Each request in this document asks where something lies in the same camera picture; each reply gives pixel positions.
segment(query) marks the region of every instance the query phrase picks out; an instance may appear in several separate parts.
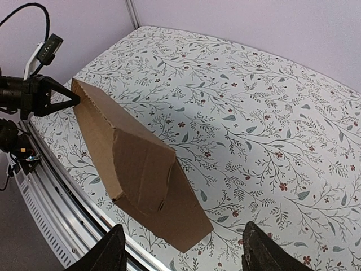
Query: black cable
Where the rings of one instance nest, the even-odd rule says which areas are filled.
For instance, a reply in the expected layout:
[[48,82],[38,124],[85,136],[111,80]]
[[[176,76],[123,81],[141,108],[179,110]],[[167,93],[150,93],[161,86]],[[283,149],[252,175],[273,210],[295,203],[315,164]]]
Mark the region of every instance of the black cable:
[[36,68],[36,70],[31,74],[31,77],[33,77],[34,75],[37,75],[39,73],[39,71],[42,69],[42,67],[44,67],[44,65],[42,63],[40,63],[39,66]]
[[8,175],[7,178],[6,178],[5,186],[3,188],[0,188],[1,192],[4,192],[6,190],[7,184],[9,183],[9,179],[10,179],[10,175]]
[[46,7],[39,4],[39,3],[27,3],[27,4],[24,4],[20,7],[18,7],[17,9],[15,9],[12,13],[10,13],[9,15],[7,15],[5,17],[5,19],[3,19],[1,22],[0,22],[0,27],[8,20],[10,19],[14,14],[16,14],[17,12],[19,12],[20,10],[26,8],[26,7],[38,7],[40,8],[44,14],[45,14],[45,21],[46,21],[46,30],[45,30],[45,39],[44,41],[47,41],[47,39],[49,38],[49,33],[50,33],[50,16],[49,16],[49,13],[47,12],[46,10]]
[[4,192],[7,188],[7,185],[9,183],[9,180],[10,180],[10,174],[11,172],[13,171],[14,169],[10,166],[9,164],[9,167],[7,168],[7,178],[6,178],[6,182],[5,182],[5,185],[3,188],[0,188],[0,192]]

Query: leaf pattern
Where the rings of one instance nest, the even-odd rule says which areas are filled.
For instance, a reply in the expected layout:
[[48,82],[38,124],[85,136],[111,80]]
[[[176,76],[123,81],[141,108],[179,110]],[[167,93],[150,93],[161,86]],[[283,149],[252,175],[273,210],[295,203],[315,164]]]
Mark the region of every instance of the leaf pattern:
[[72,109],[32,118],[74,181],[171,270],[241,269],[250,220],[313,270],[360,270],[360,94],[275,55],[156,27],[132,32],[75,78],[176,150],[215,229],[184,254],[114,206]]

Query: white wall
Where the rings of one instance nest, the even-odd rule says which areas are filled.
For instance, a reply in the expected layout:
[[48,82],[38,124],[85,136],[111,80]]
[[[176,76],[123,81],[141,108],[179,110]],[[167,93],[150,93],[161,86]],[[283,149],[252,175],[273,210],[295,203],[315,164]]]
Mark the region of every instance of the white wall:
[[361,91],[360,0],[135,0],[142,25],[283,56]]
[[[0,20],[28,0],[0,0]],[[124,0],[36,0],[50,13],[50,33],[64,39],[52,64],[42,70],[65,83],[87,63],[133,30]],[[0,28],[3,75],[21,77],[37,43],[45,35],[45,17],[28,7]]]

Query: floor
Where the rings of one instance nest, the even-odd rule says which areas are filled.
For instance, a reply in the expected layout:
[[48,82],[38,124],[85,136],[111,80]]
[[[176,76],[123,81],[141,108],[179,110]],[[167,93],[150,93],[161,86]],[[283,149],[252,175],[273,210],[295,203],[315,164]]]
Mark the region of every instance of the floor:
[[[0,187],[7,159],[0,153]],[[0,270],[63,270],[27,209],[14,179],[0,192]]]

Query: cardboard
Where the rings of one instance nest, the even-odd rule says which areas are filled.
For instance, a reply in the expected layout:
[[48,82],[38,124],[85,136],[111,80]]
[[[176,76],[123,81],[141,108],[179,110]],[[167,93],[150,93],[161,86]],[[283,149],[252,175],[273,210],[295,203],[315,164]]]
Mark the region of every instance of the cardboard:
[[105,92],[72,81],[81,97],[75,116],[93,163],[113,202],[181,252],[213,227],[175,151]]

